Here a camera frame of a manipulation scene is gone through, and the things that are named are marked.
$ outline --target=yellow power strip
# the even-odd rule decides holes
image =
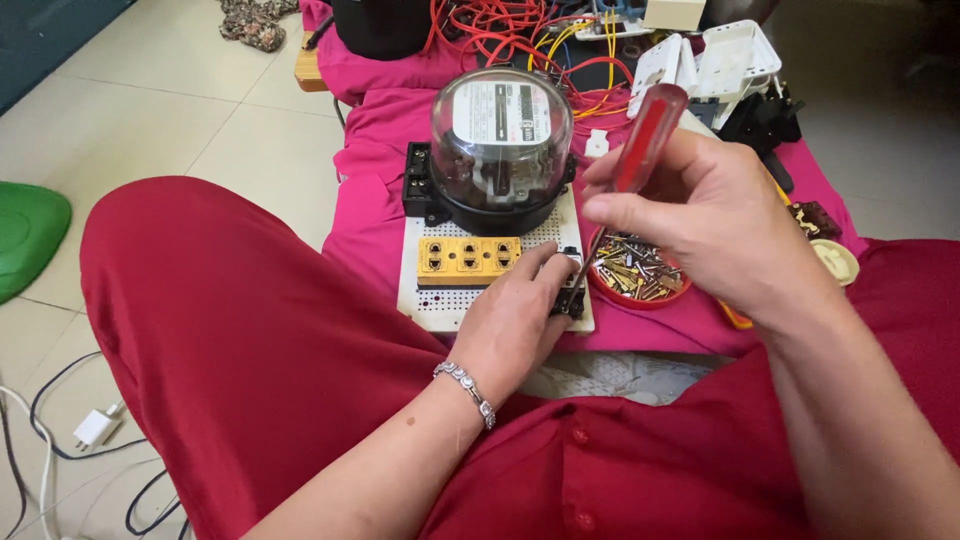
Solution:
[[[481,287],[514,267],[516,236],[424,236],[417,255],[420,287]]]

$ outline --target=white lace cloth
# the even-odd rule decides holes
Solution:
[[[667,405],[711,371],[633,352],[553,355],[519,391],[551,399],[619,396],[647,405]]]

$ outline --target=silver bracelet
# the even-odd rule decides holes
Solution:
[[[484,424],[487,426],[487,430],[493,429],[493,424],[496,423],[496,416],[493,414],[493,406],[490,405],[487,400],[484,400],[480,397],[480,394],[477,393],[476,386],[473,384],[473,378],[467,375],[467,372],[457,364],[446,360],[437,364],[437,367],[433,368],[433,378],[436,379],[437,376],[442,373],[447,372],[450,376],[460,382],[460,385],[464,387],[464,390],[469,392],[473,402],[480,407],[480,414],[483,416]]]

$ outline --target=beige box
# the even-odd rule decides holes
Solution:
[[[707,0],[647,0],[643,28],[696,30]]]

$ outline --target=white perforated board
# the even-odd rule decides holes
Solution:
[[[467,308],[482,290],[420,290],[417,287],[417,249],[422,236],[471,236],[471,234],[454,225],[452,221],[437,227],[426,227],[421,217],[406,218],[396,308],[427,331],[456,333],[460,329],[460,323],[467,313]],[[574,246],[578,252],[584,253],[584,247],[580,241],[580,228],[577,225],[577,209],[573,202],[573,193],[569,189],[557,199],[557,205],[546,221],[520,237],[520,247],[528,250],[547,240],[556,240],[561,249],[565,246]],[[590,333],[593,329],[593,307],[590,305],[590,293],[587,287],[584,315],[580,320],[573,322],[570,331]]]

